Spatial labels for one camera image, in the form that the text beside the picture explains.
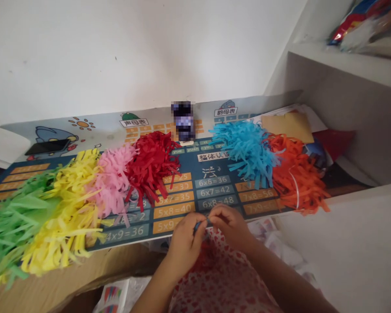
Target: red patterned dress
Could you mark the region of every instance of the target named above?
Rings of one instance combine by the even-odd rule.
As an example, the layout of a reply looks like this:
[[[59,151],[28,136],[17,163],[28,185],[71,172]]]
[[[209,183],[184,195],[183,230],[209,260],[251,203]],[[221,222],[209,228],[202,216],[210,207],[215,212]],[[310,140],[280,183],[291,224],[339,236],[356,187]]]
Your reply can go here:
[[[169,312],[282,312],[246,255],[230,248],[220,231],[206,233],[197,263],[175,287]]]

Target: phone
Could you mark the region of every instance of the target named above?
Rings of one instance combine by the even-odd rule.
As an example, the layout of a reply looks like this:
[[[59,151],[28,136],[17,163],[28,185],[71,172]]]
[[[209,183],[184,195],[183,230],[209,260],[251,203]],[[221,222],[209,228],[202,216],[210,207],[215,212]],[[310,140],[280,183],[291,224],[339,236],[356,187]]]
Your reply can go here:
[[[47,141],[44,143],[36,143],[30,147],[30,149],[25,153],[25,155],[32,154],[42,154],[42,153],[52,153],[65,150],[70,144],[69,139]]]
[[[190,101],[175,101],[171,103],[171,113],[174,115],[179,141],[195,139],[194,117]]]

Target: pink crepe paper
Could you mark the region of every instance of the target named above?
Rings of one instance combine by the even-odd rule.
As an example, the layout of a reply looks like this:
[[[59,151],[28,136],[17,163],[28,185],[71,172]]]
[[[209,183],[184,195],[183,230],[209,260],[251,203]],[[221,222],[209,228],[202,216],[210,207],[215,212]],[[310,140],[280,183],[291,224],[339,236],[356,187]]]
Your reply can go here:
[[[105,218],[111,213],[121,214],[128,226],[125,197],[129,188],[129,180],[126,176],[126,165],[133,160],[138,150],[126,143],[124,147],[108,149],[101,155],[98,162],[100,171],[89,188],[90,192],[100,190],[89,199],[89,201],[96,202],[100,218]]]

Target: child's hand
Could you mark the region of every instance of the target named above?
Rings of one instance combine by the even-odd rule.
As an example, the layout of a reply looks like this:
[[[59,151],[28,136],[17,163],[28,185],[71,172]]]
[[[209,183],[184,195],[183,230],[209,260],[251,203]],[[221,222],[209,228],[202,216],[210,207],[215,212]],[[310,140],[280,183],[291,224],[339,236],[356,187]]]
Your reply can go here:
[[[214,231],[219,228],[227,243],[235,250],[248,254],[257,243],[242,215],[224,204],[216,205],[209,215]]]
[[[201,223],[193,235],[194,227],[198,222]],[[206,226],[207,219],[204,215],[190,213],[175,227],[165,262],[168,263],[168,268],[177,280],[187,274],[196,263]]]

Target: green paper tassel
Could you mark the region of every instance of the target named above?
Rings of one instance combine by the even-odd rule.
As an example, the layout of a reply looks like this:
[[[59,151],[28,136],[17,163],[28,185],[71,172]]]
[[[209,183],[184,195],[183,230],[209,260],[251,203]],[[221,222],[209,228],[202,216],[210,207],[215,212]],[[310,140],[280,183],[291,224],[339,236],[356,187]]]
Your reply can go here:
[[[52,216],[60,198],[43,199],[53,189],[60,168],[38,174],[0,203],[0,284],[29,275],[19,268],[20,259],[42,225]]]

